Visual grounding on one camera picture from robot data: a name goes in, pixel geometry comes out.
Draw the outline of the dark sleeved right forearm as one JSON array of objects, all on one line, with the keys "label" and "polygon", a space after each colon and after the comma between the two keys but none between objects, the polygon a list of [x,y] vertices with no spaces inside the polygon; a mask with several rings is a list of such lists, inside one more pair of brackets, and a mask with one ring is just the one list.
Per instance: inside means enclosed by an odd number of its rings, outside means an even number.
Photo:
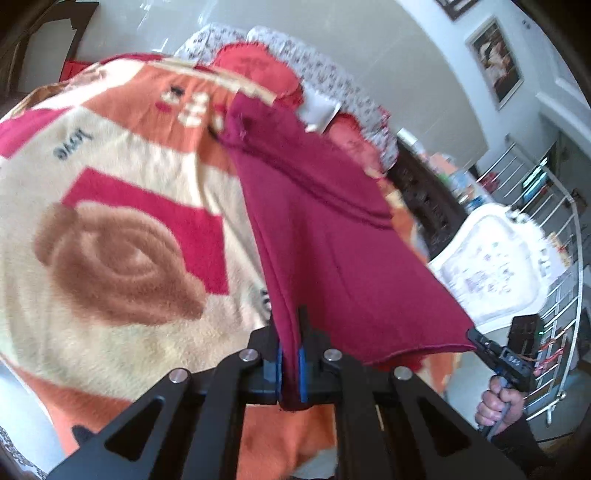
[{"label": "dark sleeved right forearm", "polygon": [[492,438],[492,443],[515,463],[528,479],[557,479],[556,460],[539,447],[524,417]]}]

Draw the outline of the person's right hand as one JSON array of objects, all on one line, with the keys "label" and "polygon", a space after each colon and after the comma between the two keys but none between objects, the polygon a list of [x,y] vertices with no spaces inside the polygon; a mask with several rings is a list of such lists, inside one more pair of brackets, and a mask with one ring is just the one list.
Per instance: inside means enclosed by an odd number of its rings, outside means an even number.
[{"label": "person's right hand", "polygon": [[523,415],[524,395],[513,388],[502,386],[502,378],[493,376],[489,388],[482,394],[475,420],[479,427],[498,426],[500,434]]}]

